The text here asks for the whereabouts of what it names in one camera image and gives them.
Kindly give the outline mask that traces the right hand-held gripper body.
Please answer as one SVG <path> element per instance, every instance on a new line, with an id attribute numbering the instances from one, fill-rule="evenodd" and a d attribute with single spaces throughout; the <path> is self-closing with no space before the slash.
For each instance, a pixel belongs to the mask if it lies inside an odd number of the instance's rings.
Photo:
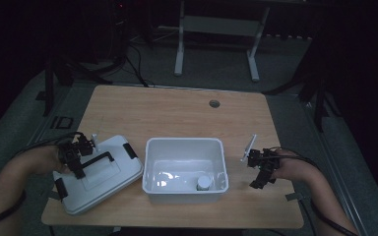
<path id="1" fill-rule="evenodd" d="M 268 171 L 272 174 L 280 167 L 280 162 L 273 151 L 267 148 L 263 150 L 254 149 L 253 145 L 255 144 L 256 138 L 257 135 L 253 134 L 240 161 L 245 162 L 248 167 L 258 168 L 261 171 Z"/>

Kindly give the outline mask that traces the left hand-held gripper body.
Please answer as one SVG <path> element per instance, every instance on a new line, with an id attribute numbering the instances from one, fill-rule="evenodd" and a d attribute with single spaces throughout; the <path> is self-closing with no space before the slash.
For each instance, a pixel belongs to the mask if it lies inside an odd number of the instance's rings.
<path id="1" fill-rule="evenodd" d="M 94 152 L 95 141 L 89 140 L 81 132 L 69 133 L 58 143 L 58 158 L 63 164 L 79 160 L 82 156 Z"/>

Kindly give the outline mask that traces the white box lid black handle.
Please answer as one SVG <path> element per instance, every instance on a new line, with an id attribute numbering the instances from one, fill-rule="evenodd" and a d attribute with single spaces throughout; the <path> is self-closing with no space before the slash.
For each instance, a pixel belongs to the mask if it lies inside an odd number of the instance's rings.
<path id="1" fill-rule="evenodd" d="M 68 214 L 78 215 L 95 207 L 143 175 L 144 166 L 123 136 L 96 145 L 81 159 L 85 176 L 54 172 L 59 199 Z"/>

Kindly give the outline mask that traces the white bottle green label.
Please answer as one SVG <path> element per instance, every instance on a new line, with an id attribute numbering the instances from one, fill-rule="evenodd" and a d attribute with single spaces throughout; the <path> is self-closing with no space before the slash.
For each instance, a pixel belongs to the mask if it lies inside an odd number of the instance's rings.
<path id="1" fill-rule="evenodd" d="M 212 179 L 209 176 L 201 176 L 197 181 L 198 191 L 208 191 L 212 186 Z"/>

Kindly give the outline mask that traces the white plastic storage box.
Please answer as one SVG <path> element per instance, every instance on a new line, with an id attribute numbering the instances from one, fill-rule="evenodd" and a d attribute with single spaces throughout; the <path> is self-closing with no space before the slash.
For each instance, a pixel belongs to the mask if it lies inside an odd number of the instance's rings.
<path id="1" fill-rule="evenodd" d="M 209 176 L 212 186 L 198 191 Z M 229 188 L 222 142 L 216 138 L 151 138 L 146 145 L 142 188 L 152 204 L 206 204 Z"/>

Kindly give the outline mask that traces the person's left hand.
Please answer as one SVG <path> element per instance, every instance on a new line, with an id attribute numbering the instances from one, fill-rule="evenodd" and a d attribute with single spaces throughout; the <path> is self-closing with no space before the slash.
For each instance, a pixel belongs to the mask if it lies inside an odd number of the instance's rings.
<path id="1" fill-rule="evenodd" d="M 66 164 L 59 160 L 59 148 L 57 146 L 38 147 L 33 155 L 34 174 L 46 174 L 56 171 L 62 174 L 70 173 Z"/>

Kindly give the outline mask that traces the person's right hand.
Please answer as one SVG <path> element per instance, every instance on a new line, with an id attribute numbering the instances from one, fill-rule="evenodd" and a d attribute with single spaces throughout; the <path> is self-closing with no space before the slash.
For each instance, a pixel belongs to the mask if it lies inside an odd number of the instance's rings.
<path id="1" fill-rule="evenodd" d="M 277 149 L 276 154 L 281 155 L 280 167 L 272 174 L 273 179 L 285 179 L 290 181 L 303 181 L 305 178 L 305 170 L 307 163 L 296 159 L 290 158 L 293 152 L 284 149 Z"/>

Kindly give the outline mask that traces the black metal stand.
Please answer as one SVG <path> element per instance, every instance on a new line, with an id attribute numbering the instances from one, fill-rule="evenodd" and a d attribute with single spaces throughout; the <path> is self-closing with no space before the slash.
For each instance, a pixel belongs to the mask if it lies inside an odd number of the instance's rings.
<path id="1" fill-rule="evenodd" d="M 324 38 L 317 33 L 312 38 L 312 42 L 293 73 L 292 79 L 277 88 L 263 91 L 263 94 L 276 95 L 302 85 L 298 99 L 300 102 L 310 102 L 312 98 L 315 98 L 313 122 L 317 130 L 322 132 L 322 118 L 326 113 L 325 93 L 330 77 L 331 68 Z"/>
<path id="2" fill-rule="evenodd" d="M 49 0 L 43 114 L 54 106 L 54 84 L 70 86 L 74 71 L 108 85 L 104 74 L 125 63 L 127 11 L 120 0 Z"/>

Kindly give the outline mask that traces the black square floor frame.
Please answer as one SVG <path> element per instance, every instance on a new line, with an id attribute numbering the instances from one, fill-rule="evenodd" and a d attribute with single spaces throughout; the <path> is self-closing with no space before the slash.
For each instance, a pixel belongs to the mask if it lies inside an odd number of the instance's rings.
<path id="1" fill-rule="evenodd" d="M 73 126 L 74 119 L 72 117 L 55 116 L 51 122 L 51 129 L 70 129 Z"/>

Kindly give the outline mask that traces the white metal desk frame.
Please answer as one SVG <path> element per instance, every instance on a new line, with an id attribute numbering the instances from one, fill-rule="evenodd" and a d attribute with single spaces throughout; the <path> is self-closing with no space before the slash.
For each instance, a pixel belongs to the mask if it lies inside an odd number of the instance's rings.
<path id="1" fill-rule="evenodd" d="M 251 80 L 256 83 L 260 80 L 256 63 L 256 52 L 262 38 L 270 8 L 265 7 L 261 18 L 256 21 L 205 16 L 187 15 L 185 13 L 185 0 L 180 0 L 178 46 L 174 66 L 174 75 L 181 76 L 184 62 L 184 32 L 202 32 L 225 35 L 250 36 L 254 38 L 252 46 L 246 51 Z"/>

